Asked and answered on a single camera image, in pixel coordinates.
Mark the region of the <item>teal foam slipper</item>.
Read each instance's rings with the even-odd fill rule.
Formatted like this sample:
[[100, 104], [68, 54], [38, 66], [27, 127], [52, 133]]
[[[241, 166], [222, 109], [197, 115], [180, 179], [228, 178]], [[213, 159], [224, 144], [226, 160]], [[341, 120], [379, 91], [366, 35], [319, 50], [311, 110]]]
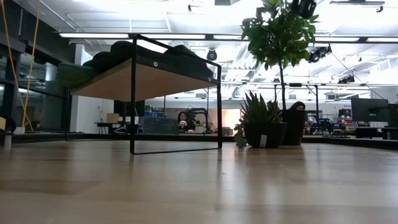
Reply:
[[78, 87], [96, 77], [98, 73], [91, 67], [72, 63], [60, 63], [57, 67], [56, 80], [67, 88]]

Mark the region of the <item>black-framed wooden shelf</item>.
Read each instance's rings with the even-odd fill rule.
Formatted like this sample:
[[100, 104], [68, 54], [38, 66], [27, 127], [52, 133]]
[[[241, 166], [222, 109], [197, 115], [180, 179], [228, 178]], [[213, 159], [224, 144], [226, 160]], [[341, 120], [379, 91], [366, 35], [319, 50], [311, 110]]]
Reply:
[[221, 88], [221, 66], [213, 78], [184, 72], [164, 52], [173, 47], [140, 34], [131, 36], [132, 57], [97, 75], [84, 84], [72, 88], [78, 96], [125, 101], [131, 104], [131, 122], [135, 122], [137, 101], [172, 95], [201, 88]]

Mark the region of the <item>dark teal storage crate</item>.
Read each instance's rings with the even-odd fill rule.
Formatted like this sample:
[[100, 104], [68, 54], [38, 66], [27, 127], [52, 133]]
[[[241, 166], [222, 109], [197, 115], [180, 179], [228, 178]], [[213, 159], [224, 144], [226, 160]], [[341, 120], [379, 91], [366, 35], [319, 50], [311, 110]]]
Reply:
[[143, 133], [147, 135], [178, 135], [177, 120], [166, 117], [143, 117]]

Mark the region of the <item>small green succulent plant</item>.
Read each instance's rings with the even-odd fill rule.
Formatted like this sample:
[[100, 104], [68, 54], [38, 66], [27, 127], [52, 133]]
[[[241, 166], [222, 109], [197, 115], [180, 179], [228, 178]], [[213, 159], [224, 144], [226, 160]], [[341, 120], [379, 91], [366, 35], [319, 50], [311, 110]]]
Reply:
[[234, 135], [234, 141], [237, 145], [238, 148], [244, 148], [247, 145], [247, 140], [246, 137], [244, 135], [244, 128], [242, 124], [237, 124], [236, 127], [234, 128], [234, 130], [236, 131], [235, 135]]

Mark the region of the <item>spiky potted succulent plant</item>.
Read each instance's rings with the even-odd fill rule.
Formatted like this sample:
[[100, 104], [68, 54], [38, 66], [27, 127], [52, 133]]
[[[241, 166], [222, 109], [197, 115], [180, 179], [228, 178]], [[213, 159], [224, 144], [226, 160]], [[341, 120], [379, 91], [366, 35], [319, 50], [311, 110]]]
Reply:
[[241, 104], [239, 124], [243, 125], [247, 144], [253, 148], [278, 148], [285, 138], [287, 124], [277, 100], [268, 102], [261, 94], [249, 91]]

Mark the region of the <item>leafy green potted tree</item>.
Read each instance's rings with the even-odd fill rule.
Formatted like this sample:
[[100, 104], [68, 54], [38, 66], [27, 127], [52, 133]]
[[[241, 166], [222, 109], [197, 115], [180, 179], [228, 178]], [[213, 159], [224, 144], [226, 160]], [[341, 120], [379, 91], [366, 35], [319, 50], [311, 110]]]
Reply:
[[[266, 70], [277, 65], [280, 83], [285, 83], [284, 69], [308, 60], [308, 46], [315, 43], [318, 16], [302, 18], [291, 9], [292, 0], [262, 0], [254, 17], [242, 21], [242, 38], [249, 41], [248, 51], [258, 65]], [[287, 123], [287, 133], [282, 144], [299, 146], [303, 138], [304, 113], [282, 108], [282, 120]]]

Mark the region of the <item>black ceiling spotlight cluster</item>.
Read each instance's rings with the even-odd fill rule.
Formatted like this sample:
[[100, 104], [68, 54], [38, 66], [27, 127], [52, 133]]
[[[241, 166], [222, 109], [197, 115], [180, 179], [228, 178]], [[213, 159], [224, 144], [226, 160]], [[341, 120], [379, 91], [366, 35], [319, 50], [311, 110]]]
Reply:
[[331, 46], [327, 47], [315, 47], [310, 50], [310, 56], [308, 58], [309, 63], [317, 63], [320, 59], [325, 58], [328, 54], [332, 53]]

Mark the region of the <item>black computer monitor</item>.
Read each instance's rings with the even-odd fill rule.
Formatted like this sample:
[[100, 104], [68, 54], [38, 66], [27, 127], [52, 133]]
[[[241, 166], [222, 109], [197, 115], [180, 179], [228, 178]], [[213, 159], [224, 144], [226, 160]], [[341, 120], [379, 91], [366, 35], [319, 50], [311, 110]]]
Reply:
[[387, 100], [373, 98], [352, 98], [351, 111], [354, 121], [389, 121], [389, 104]]

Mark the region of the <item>black metal frame stand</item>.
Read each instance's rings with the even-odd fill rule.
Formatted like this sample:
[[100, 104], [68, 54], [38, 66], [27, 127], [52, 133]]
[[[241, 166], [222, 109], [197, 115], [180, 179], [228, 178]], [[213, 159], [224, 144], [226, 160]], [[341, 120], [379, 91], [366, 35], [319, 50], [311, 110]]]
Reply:
[[[274, 86], [274, 98], [277, 98], [277, 93], [276, 89], [278, 86], [280, 86], [280, 89], [282, 90], [282, 107], [283, 109], [286, 108], [285, 105], [285, 83], [272, 83]], [[289, 87], [303, 87], [305, 86], [311, 93], [315, 95], [315, 104], [316, 104], [316, 119], [320, 118], [320, 112], [319, 112], [319, 94], [318, 94], [318, 85], [314, 83], [287, 83]]]

